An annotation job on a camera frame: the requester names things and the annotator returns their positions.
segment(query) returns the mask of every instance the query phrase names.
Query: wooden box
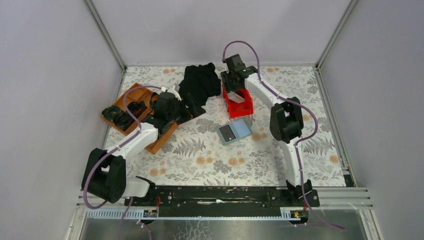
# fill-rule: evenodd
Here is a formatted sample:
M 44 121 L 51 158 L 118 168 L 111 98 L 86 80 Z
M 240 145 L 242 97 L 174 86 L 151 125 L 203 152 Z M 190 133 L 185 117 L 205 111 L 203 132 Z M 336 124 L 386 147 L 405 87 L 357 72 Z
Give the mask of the wooden box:
M 141 85 L 138 83 L 134 83 L 129 89 L 133 89 L 136 87 L 140 87 Z M 124 92 L 118 100 L 116 100 L 113 105 L 119 107 L 123 112 L 126 112 L 125 106 L 124 106 L 124 96 L 127 92 Z M 143 120 L 149 113 L 152 112 L 152 109 L 150 108 L 150 99 L 152 97 L 153 91 L 149 90 L 148 88 L 139 88 L 137 90 L 134 90 L 130 92 L 126 99 L 126 104 L 128 105 L 131 102 L 141 102 L 143 101 L 145 105 L 147 106 L 147 109 L 138 117 L 138 120 Z M 123 133 L 125 136 L 130 134 L 134 129 L 137 128 L 138 124 L 136 122 L 132 123 L 125 131 L 117 127 L 113 122 L 107 120 L 106 118 L 101 115 L 101 118 L 110 126 L 114 127 L 121 133 Z M 158 140 L 148 145 L 145 149 L 149 151 L 152 154 L 156 154 L 159 149 L 162 147 L 162 145 L 171 137 L 171 135 L 174 133 L 174 131 L 177 129 L 178 125 L 173 122 L 170 124 L 169 130 L 165 132 Z

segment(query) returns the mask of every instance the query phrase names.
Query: table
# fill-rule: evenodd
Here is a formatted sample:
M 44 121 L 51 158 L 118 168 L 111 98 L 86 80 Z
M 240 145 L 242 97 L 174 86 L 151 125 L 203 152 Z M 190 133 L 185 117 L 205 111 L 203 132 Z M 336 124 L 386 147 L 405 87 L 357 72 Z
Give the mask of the table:
M 134 83 L 169 87 L 184 78 L 185 67 L 129 67 L 121 93 Z M 217 66 L 216 72 L 224 71 Z M 311 66 L 261 67 L 261 75 L 281 93 L 298 97 L 319 122 L 318 133 L 302 143 L 304 172 L 313 186 L 346 186 L 330 123 Z M 279 143 L 269 130 L 270 110 L 252 95 L 254 114 L 245 119 L 253 135 L 223 146 L 216 127 L 228 123 L 227 104 L 221 96 L 210 97 L 206 113 L 180 125 L 155 154 L 142 150 L 127 159 L 127 176 L 145 177 L 157 185 L 285 186 L 286 165 Z M 302 111 L 304 136 L 314 130 L 314 120 Z M 106 147 L 124 135 L 111 128 Z

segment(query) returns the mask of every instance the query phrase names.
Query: wooden organizer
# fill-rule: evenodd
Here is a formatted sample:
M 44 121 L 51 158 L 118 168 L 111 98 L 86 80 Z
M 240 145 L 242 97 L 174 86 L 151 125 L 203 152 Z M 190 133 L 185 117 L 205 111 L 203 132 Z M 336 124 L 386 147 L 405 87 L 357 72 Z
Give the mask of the wooden organizer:
M 140 86 L 141 86 L 140 84 L 134 83 L 134 85 L 132 85 L 128 90 L 136 88 L 136 87 L 140 87 Z M 126 92 L 124 92 L 122 94 L 122 96 L 120 96 L 120 98 L 118 98 L 118 100 L 116 100 L 116 102 L 113 103 L 113 105 L 119 107 L 124 112 L 126 112 L 125 105 L 124 105 L 124 96 L 128 92 L 128 90 Z M 140 121 L 143 120 L 152 111 L 152 109 L 150 108 L 150 98 L 152 97 L 152 94 L 153 94 L 153 91 L 151 91 L 147 88 L 139 88 L 139 89 L 136 89 L 136 90 L 130 92 L 127 96 L 126 104 L 129 104 L 131 102 L 141 102 L 141 101 L 143 101 L 144 104 L 146 105 L 147 109 L 138 117 L 138 120 L 140 120 Z M 134 122 L 124 131 L 124 130 L 120 129 L 119 127 L 117 127 L 113 122 L 104 118 L 103 115 L 100 115 L 100 116 L 107 124 L 114 127 L 115 129 L 120 131 L 125 136 L 127 136 L 132 131 L 134 131 L 134 129 L 136 129 L 137 126 L 138 126 L 138 124 L 136 122 Z M 161 149 L 162 145 L 164 145 L 164 143 L 166 143 L 166 141 L 171 137 L 171 135 L 174 133 L 174 131 L 177 128 L 178 128 L 177 123 L 175 123 L 175 122 L 171 123 L 168 131 L 165 132 L 165 134 L 163 134 L 158 140 L 156 140 L 155 142 L 146 146 L 145 149 L 152 154 L 156 154 L 159 151 L 159 149 Z

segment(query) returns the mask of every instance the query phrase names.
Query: wooden tray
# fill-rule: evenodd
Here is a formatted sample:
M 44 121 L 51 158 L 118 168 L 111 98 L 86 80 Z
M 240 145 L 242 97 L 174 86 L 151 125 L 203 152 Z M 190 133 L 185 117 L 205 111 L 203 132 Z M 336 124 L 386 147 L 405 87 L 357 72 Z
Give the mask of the wooden tray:
M 140 87 L 140 86 L 141 86 L 140 84 L 134 83 L 134 85 L 132 85 L 128 90 L 136 88 L 136 87 Z M 116 102 L 113 103 L 113 105 L 118 106 L 123 112 L 126 112 L 126 109 L 125 109 L 125 106 L 124 106 L 124 96 L 127 93 L 127 91 L 124 92 L 122 94 L 122 96 L 120 96 L 120 98 L 118 98 L 118 100 L 116 100 Z M 150 98 L 152 97 L 152 94 L 153 94 L 153 91 L 151 91 L 147 88 L 139 88 L 137 90 L 130 92 L 127 96 L 126 104 L 129 104 L 131 102 L 141 102 L 141 101 L 143 101 L 144 104 L 146 105 L 147 109 L 138 117 L 138 120 L 140 120 L 140 121 L 143 120 L 152 111 L 152 109 L 150 108 Z M 137 123 L 133 122 L 124 131 L 124 130 L 120 129 L 119 127 L 117 127 L 113 122 L 104 118 L 103 115 L 100 115 L 100 116 L 107 124 L 114 127 L 115 129 L 120 131 L 125 136 L 127 136 L 132 131 L 134 131 L 134 129 L 137 128 Z M 161 149 L 162 145 L 164 145 L 164 143 L 166 143 L 166 141 L 171 137 L 171 135 L 174 133 L 174 131 L 177 128 L 178 128 L 178 125 L 175 122 L 171 123 L 168 131 L 165 132 L 158 140 L 156 140 L 155 142 L 148 145 L 145 149 L 152 154 L 156 154 L 159 151 L 159 149 Z

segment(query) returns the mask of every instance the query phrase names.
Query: small electronic device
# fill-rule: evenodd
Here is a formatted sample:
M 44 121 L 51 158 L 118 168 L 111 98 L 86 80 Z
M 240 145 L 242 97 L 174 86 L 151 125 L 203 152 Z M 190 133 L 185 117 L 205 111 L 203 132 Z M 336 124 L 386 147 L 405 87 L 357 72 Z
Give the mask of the small electronic device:
M 216 129 L 216 132 L 224 146 L 253 134 L 244 118 L 239 118 L 235 121 L 219 126 Z

